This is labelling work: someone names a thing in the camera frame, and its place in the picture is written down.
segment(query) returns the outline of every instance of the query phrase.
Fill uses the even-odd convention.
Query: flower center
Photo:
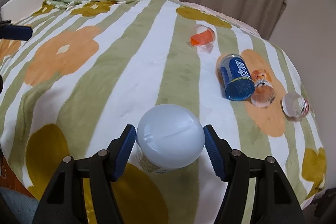
[[[70,47],[69,44],[60,47],[60,48],[58,49],[58,52],[57,52],[56,54],[65,53],[65,52],[69,49],[69,47]]]

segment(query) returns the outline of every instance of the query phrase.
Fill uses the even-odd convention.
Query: transparent plastic bottle
[[[282,108],[288,117],[300,119],[308,114],[309,103],[296,92],[290,92],[283,97]]]
[[[147,111],[139,122],[136,158],[145,171],[165,173],[197,160],[204,141],[202,125],[191,111],[162,104]]]

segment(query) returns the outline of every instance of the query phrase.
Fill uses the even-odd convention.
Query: white bottle bottom
[[[162,174],[166,173],[169,171],[172,171],[174,169],[165,169],[160,166],[155,165],[152,163],[145,155],[142,153],[142,150],[140,146],[137,144],[136,145],[136,153],[135,153],[136,159],[142,169],[144,169],[146,172],[151,173],[151,174]]]

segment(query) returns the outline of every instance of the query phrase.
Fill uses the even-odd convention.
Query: striped bedspread
[[[174,0],[46,0],[18,24],[31,26],[33,37],[0,43],[0,143],[36,198],[64,156],[92,156],[164,103],[191,110],[249,157],[273,155],[302,205],[323,188],[326,158],[314,112],[293,122],[281,109],[287,92],[306,97],[295,67],[280,48],[236,22]],[[210,53],[188,44],[196,24],[215,32]],[[216,66],[230,53],[240,54],[250,71],[269,72],[277,94],[270,107],[223,98]],[[112,184],[126,224],[213,223],[226,183],[205,149],[193,164],[163,175],[138,167],[131,154]],[[87,181],[84,187],[94,223]],[[243,223],[252,210],[252,183],[249,190]]]

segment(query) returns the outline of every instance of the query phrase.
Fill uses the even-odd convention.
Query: wall
[[[326,186],[336,187],[336,0],[286,0],[270,41],[292,60],[315,111],[328,160]]]

